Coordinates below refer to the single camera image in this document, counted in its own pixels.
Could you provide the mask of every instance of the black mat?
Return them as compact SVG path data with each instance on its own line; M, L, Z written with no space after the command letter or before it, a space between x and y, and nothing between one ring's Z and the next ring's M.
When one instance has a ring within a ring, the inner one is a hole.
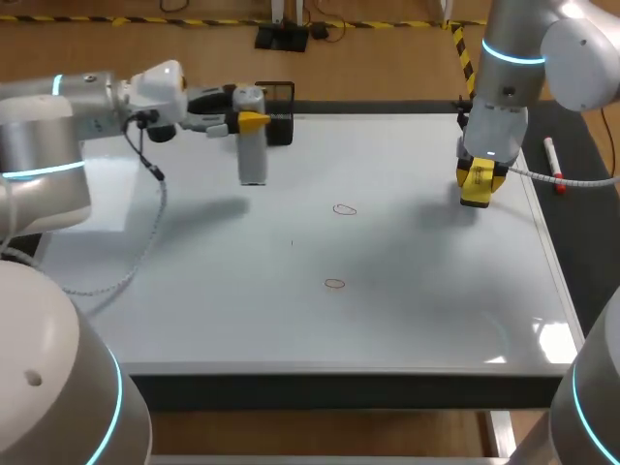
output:
M549 173L542 140L553 138L567 179L607 179L609 174L583 118L549 102L530 112L523 152L531 171ZM620 286L620 201L615 187L569 188L563 196L535 183L544 220L587 333Z

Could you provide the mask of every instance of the blue light ring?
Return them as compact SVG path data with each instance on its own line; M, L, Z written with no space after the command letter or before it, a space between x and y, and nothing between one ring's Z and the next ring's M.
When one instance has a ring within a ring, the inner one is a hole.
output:
M583 414L583 411L581 410L581 404L579 403L579 397L577 395L577 380L576 379L577 379L577 365L575 364L573 367L574 405L577 408L577 414L579 415L579 418L581 419L581 423L583 423L583 427L585 428L585 431L588 433L588 436L590 436L590 439L592 440L594 445L601 451L601 453L605 456L605 458L609 460L609 462L611 462L613 465L620 465L620 461L618 461L611 454L611 452L607 450L607 448L603 445L601 440L597 437L597 435L592 430L592 427L590 426L590 423L588 423L588 420L585 418L585 415Z
M484 41L484 39L482 39L482 46L487 53L493 55L495 58L498 58L502 61L508 61L509 63L514 63L516 65L541 65L544 63L544 58L519 58L517 56L505 55L504 53L500 53L499 51L491 48Z
M120 409L123 403L123 375L120 371L120 366L118 366L118 361L116 360L116 357L114 356L114 354L111 352L110 349L108 349L108 351L109 351L110 356L112 357L112 361L114 362L114 367L116 368L116 382L117 382L116 407L114 408L114 415L112 415L112 420L109 423L108 431L106 432L104 439L101 441L101 444L97 447L97 449L92 454L90 459L86 462L86 465L95 465L97 460L99 460L99 457L101 457L101 454L106 449L106 446L109 443L112 433L114 432L114 429L116 428L116 424L118 423L118 418L120 416Z
M54 81L51 83L51 95L60 95L60 82L62 81L62 75L56 75Z
M44 174L51 174L53 172L61 172L67 170L73 170L75 168L82 168L85 165L84 161L69 163L67 165L60 165L57 167L49 167L49 168L41 168L38 170L24 170L24 171L13 171L13 172L3 172L2 175L5 179L21 179L35 176L43 176Z

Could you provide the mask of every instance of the wooden floor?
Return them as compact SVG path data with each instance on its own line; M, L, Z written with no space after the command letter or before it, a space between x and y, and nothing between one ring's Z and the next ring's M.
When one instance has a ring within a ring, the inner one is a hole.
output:
M0 15L158 16L157 0L21 0ZM167 0L173 8L182 0ZM455 0L459 19L481 19L490 0ZM193 0L181 16L269 18L269 0ZM599 0L620 14L620 2ZM428 0L323 0L348 20L429 19ZM313 17L321 17L313 10ZM466 29L475 68L482 26ZM311 42L304 54L254 50L253 28L129 24L0 24L0 81L59 72L112 70L126 78L170 58L190 85L282 79L307 100L445 100L467 95L450 32L439 28L348 30L337 44ZM606 110L620 138L620 107ZM585 115L605 163L611 145L598 112ZM537 413L516 414L522 438ZM154 417L157 453L483 456L475 413L196 413Z

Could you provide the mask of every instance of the black cable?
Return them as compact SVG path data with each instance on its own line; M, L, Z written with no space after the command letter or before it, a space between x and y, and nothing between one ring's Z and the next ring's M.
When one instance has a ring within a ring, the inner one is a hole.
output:
M331 17L336 17L338 18L340 21L342 21L342 34L340 35L340 37L338 39L336 39L335 41L329 41L328 39L324 39L326 42L329 42L330 44L335 44L336 42L340 42L342 41L345 36L347 35L347 21L345 21L345 18L342 17L341 15L335 14L335 13L327 13L324 12L321 7L319 6L319 2L318 0L312 0L312 3L314 5L314 8L323 16L331 16Z
M312 12L306 7L306 2L303 2L303 11L308 14L308 20L303 24L303 27L306 27L312 24Z
M611 134L611 130L609 129L609 123L607 123L607 117L605 116L605 109L601 108L601 116L603 117L604 128L607 129L607 135L609 136L609 141L611 142L611 176L615 176L616 174L616 144L613 140L613 135Z
M185 0L185 4L182 7L173 8L173 9L169 10L168 8L166 8L164 6L164 0L159 0L159 10L162 13L179 13L179 12L182 12L183 10L187 9L187 7L190 6L190 1L191 0Z
M148 119L148 116L140 115L140 113L138 113L138 115L132 115L129 118L127 118L122 127L123 136L125 137L125 140L129 143L129 146L132 147L132 149L138 154L139 160L143 164L143 166L147 170L149 170L151 174L153 174L155 179L157 179L158 181L163 181L164 179L166 179L166 177L164 176L164 173L156 165L153 165L151 162L149 162L144 156L144 130L146 129L146 125L144 124L144 121L146 121L147 119ZM138 147L136 147L134 143L132 142L132 140L129 139L128 130L129 130L129 124L132 121L136 121L138 123L138 128L139 128L139 146Z

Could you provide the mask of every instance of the red marker cap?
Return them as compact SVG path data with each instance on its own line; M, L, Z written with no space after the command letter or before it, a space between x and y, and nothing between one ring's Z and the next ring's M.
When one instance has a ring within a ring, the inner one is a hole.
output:
M562 175L561 172L553 174L553 177L555 177L556 179L564 179L564 176ZM555 187L555 192L557 192L560 195L566 192L566 186L562 184L554 184L553 187Z

